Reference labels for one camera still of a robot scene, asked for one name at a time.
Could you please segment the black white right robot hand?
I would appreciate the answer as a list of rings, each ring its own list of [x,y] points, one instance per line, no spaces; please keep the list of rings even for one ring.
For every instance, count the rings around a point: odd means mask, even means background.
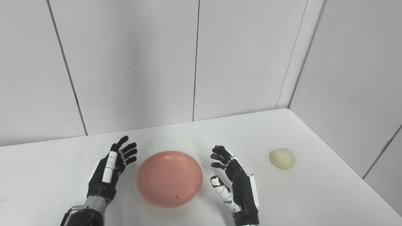
[[[232,212],[236,226],[258,226],[259,198],[254,175],[248,175],[237,156],[224,146],[216,145],[212,149],[211,167],[224,171],[232,183],[230,189],[217,175],[210,178],[210,183],[218,196]]]

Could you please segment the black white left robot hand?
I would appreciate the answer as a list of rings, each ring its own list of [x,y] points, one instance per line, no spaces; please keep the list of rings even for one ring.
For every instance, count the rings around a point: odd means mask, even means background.
[[[119,176],[129,164],[137,161],[136,143],[129,143],[122,148],[128,140],[129,136],[126,135],[119,142],[113,143],[107,156],[99,161],[89,181],[87,197],[101,196],[107,203],[114,199]]]

